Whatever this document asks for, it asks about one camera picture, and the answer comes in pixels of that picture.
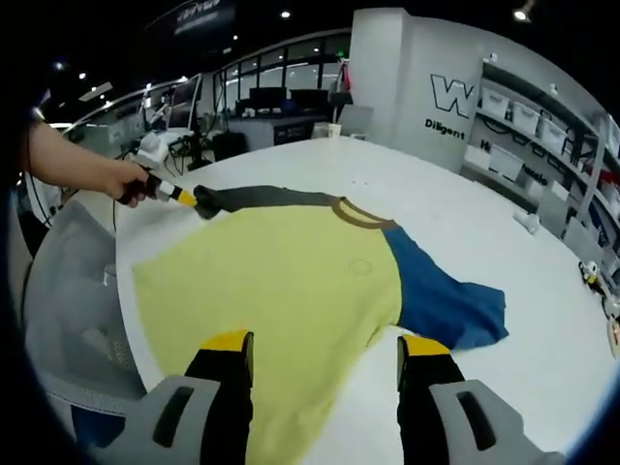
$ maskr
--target white cup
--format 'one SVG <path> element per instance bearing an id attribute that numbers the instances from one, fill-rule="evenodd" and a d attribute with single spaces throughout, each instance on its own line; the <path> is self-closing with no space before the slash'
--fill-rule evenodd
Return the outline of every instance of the white cup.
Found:
<path id="1" fill-rule="evenodd" d="M 330 138 L 339 138 L 342 126 L 339 124 L 329 124 L 329 126 L 327 126 L 327 131 Z"/>

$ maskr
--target desk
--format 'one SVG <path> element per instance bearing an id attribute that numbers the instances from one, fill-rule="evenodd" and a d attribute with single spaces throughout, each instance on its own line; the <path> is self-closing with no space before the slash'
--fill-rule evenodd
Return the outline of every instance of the desk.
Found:
<path id="1" fill-rule="evenodd" d="M 515 205 L 474 182 L 349 138 L 272 147 L 177 182 L 190 189 L 198 183 L 215 189 L 270 184 L 344 195 L 396 220 L 456 279 L 504 290 L 511 335 L 454 358 L 466 378 L 480 379 L 521 413 L 526 434 L 543 450 L 569 448 L 610 386 L 615 366 L 605 316 L 599 299 L 581 284 L 576 256 L 546 230 L 528 234 L 512 218 Z M 153 389 L 162 375 L 141 328 L 132 266 L 205 222 L 178 205 L 145 201 L 135 210 L 123 207 L 117 225 L 123 318 L 144 384 Z M 358 361 L 303 463 L 402 463 L 398 332 L 387 330 Z"/>
<path id="2" fill-rule="evenodd" d="M 318 114 L 231 118 L 229 129 L 245 135 L 248 150 L 254 151 L 292 141 L 308 140 L 312 136 L 314 123 L 320 121 L 327 121 L 327 118 Z"/>

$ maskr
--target white wall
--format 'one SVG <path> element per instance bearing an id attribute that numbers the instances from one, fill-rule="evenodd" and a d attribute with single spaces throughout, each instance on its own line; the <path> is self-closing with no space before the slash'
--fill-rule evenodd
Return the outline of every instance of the white wall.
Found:
<path id="1" fill-rule="evenodd" d="M 351 37 L 350 74 L 356 105 L 374 109 L 369 139 L 389 145 L 396 116 L 403 33 L 409 15 L 402 9 L 360 10 Z"/>
<path id="2" fill-rule="evenodd" d="M 541 88 L 557 85 L 564 101 L 589 116 L 602 106 L 574 79 L 506 38 L 463 24 L 409 16 L 402 9 L 355 13 L 351 42 L 352 94 L 358 105 L 375 109 L 369 139 L 411 153 L 451 171 L 459 171 L 474 121 L 482 59 L 497 63 Z M 469 117 L 436 108 L 431 74 L 475 85 L 465 110 Z M 427 128 L 441 121 L 464 138 Z"/>

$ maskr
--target blue sleeve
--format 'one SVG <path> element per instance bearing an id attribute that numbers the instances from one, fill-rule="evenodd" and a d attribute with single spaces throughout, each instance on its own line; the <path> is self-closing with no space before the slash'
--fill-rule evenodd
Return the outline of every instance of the blue sleeve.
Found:
<path id="1" fill-rule="evenodd" d="M 384 231 L 398 264 L 402 311 L 398 325 L 449 349 L 473 349 L 508 336 L 504 293 L 446 274 L 402 228 Z"/>

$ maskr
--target window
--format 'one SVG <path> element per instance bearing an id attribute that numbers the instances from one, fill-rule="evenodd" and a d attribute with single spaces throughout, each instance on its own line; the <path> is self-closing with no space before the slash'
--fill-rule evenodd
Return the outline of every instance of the window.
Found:
<path id="1" fill-rule="evenodd" d="M 261 72 L 261 87 L 282 87 L 281 66 Z"/>
<path id="2" fill-rule="evenodd" d="M 232 66 L 226 70 L 226 108 L 234 109 L 239 95 L 239 70 Z"/>
<path id="3" fill-rule="evenodd" d="M 350 34 L 332 36 L 325 39 L 325 56 L 336 56 L 338 53 L 344 53 L 346 57 L 349 57 L 350 48 Z"/>
<path id="4" fill-rule="evenodd" d="M 250 89 L 282 87 L 283 82 L 289 98 L 291 90 L 319 88 L 319 81 L 320 88 L 329 90 L 340 73 L 339 55 L 349 56 L 350 46 L 351 35 L 339 34 L 280 46 L 246 58 L 220 74 L 225 81 L 226 108 L 234 109 L 239 99 L 249 99 Z M 220 80 L 215 79 L 214 85 L 217 99 L 222 89 Z"/>
<path id="5" fill-rule="evenodd" d="M 240 86 L 241 86 L 241 99 L 249 99 L 250 98 L 250 89 L 255 88 L 257 85 L 257 77 L 258 75 L 246 75 L 241 77 Z"/>
<path id="6" fill-rule="evenodd" d="M 278 48 L 273 51 L 268 51 L 261 56 L 261 68 L 268 68 L 273 65 L 280 64 L 284 61 L 284 49 Z"/>
<path id="7" fill-rule="evenodd" d="M 287 68 L 286 86 L 289 89 L 289 98 L 291 98 L 291 90 L 316 89 L 318 84 L 319 65 L 299 63 L 297 65 L 289 65 Z"/>
<path id="8" fill-rule="evenodd" d="M 321 55 L 321 41 L 308 41 L 289 46 L 289 61 Z"/>
<path id="9" fill-rule="evenodd" d="M 258 56 L 241 63 L 241 73 L 243 75 L 245 75 L 246 73 L 256 72 L 258 69 L 259 69 L 259 57 Z"/>
<path id="10" fill-rule="evenodd" d="M 217 73 L 215 75 L 215 79 L 213 80 L 213 85 L 215 86 L 215 104 L 217 107 L 217 111 L 222 111 L 224 109 L 224 92 L 223 90 L 223 81 L 224 73 Z"/>
<path id="11" fill-rule="evenodd" d="M 321 88 L 331 90 L 331 86 L 338 79 L 340 63 L 325 63 L 323 65 L 323 82 Z"/>

